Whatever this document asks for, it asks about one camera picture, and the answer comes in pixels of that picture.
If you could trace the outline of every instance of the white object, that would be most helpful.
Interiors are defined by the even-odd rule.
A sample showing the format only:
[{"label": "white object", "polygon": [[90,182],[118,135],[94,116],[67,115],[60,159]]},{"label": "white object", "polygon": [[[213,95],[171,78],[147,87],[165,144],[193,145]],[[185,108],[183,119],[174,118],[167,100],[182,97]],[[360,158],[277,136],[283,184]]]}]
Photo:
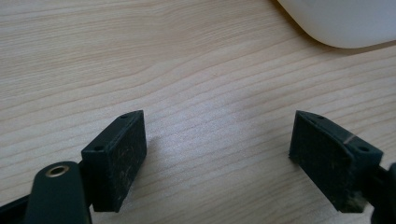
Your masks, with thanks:
[{"label": "white object", "polygon": [[396,40],[396,0],[278,0],[316,40],[354,49]]}]

